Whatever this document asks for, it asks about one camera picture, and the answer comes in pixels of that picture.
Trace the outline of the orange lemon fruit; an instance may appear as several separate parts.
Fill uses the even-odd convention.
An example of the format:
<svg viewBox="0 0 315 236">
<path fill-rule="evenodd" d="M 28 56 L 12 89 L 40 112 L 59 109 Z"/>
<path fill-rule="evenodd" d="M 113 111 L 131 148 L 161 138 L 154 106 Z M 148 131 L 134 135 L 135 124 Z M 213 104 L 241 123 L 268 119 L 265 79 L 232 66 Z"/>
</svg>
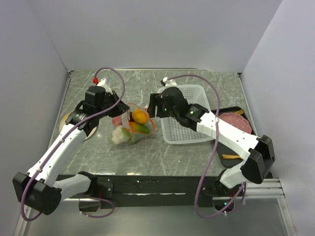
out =
<svg viewBox="0 0 315 236">
<path fill-rule="evenodd" d="M 146 124 L 148 121 L 148 117 L 143 110 L 136 109 L 131 114 L 132 119 L 139 124 Z"/>
</svg>

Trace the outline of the red bell pepper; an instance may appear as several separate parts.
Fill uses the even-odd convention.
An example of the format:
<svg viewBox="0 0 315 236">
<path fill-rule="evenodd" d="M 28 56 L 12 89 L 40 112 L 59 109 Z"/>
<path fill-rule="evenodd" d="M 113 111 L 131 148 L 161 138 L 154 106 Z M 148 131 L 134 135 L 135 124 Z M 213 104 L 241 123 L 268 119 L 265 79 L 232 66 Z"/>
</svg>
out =
<svg viewBox="0 0 315 236">
<path fill-rule="evenodd" d="M 112 124 L 113 124 L 114 126 L 120 126 L 120 125 L 122 125 L 122 124 L 123 124 L 123 123 L 122 123 L 122 116 L 117 116 L 117 117 L 112 118 Z"/>
</svg>

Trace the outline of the green orange mango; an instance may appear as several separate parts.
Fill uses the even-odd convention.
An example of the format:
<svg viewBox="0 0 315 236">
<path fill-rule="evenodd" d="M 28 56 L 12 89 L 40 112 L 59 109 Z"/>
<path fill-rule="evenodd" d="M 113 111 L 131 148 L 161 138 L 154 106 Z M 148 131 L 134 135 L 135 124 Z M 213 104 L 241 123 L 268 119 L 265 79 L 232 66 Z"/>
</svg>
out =
<svg viewBox="0 0 315 236">
<path fill-rule="evenodd" d="M 144 124 L 140 124 L 137 122 L 131 122 L 130 127 L 131 127 L 133 132 L 138 132 L 138 133 L 142 133 L 142 134 L 149 134 L 150 133 L 149 128 Z"/>
</svg>

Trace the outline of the clear zip bag orange zipper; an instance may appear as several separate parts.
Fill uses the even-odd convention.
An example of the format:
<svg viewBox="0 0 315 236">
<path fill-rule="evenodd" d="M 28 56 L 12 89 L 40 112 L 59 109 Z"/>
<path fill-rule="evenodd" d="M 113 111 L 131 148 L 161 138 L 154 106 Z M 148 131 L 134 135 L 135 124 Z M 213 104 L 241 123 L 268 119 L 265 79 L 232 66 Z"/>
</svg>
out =
<svg viewBox="0 0 315 236">
<path fill-rule="evenodd" d="M 146 108 L 127 103 L 129 110 L 112 118 L 109 142 L 116 146 L 132 145 L 155 132 L 155 124 Z"/>
</svg>

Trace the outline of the white cauliflower toy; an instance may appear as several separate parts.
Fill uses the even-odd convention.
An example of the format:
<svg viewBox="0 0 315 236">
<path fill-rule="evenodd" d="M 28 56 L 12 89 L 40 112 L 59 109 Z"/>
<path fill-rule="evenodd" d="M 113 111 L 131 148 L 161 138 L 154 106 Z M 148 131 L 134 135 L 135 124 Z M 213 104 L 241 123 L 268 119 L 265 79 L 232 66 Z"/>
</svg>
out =
<svg viewBox="0 0 315 236">
<path fill-rule="evenodd" d="M 112 132 L 112 142 L 115 145 L 123 144 L 131 139 L 131 134 L 124 126 L 119 125 Z"/>
</svg>

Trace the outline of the watermelon slice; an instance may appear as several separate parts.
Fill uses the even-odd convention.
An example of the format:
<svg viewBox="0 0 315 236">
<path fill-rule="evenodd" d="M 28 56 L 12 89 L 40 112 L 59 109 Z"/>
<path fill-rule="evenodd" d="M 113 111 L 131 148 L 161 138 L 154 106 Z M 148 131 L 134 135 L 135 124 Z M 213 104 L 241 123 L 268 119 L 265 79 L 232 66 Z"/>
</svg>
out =
<svg viewBox="0 0 315 236">
<path fill-rule="evenodd" d="M 128 137 L 128 139 L 127 139 L 126 143 L 128 145 L 132 145 L 132 144 L 138 142 L 139 140 L 143 139 L 145 137 L 145 135 L 135 132 L 135 133 L 129 133 L 127 135 L 127 137 Z"/>
</svg>

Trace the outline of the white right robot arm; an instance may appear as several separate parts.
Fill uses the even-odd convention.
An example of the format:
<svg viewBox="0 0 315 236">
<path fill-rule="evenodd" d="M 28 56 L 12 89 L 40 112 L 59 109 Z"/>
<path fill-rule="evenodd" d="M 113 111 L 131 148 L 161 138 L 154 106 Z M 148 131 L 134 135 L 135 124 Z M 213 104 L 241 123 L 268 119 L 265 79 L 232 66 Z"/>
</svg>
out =
<svg viewBox="0 0 315 236">
<path fill-rule="evenodd" d="M 242 182 L 261 184 L 275 161 L 271 138 L 242 131 L 199 104 L 190 104 L 177 87 L 152 93 L 147 112 L 151 118 L 174 118 L 181 126 L 205 134 L 237 153 L 242 162 L 224 170 L 215 184 L 216 192 L 228 195 Z"/>
</svg>

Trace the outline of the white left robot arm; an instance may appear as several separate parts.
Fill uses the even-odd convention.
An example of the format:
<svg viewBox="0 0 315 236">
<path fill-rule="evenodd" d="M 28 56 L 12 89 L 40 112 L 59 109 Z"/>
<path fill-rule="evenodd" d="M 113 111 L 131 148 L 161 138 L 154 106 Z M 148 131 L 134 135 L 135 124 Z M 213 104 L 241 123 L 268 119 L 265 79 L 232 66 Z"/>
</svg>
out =
<svg viewBox="0 0 315 236">
<path fill-rule="evenodd" d="M 12 182 L 21 206 L 49 215 L 60 202 L 77 194 L 98 197 L 97 177 L 81 171 L 58 181 L 63 164 L 99 125 L 103 117 L 117 117 L 129 110 L 121 97 L 107 84 L 91 86 L 85 98 L 69 113 L 59 136 L 45 154 L 25 174 L 18 172 Z"/>
</svg>

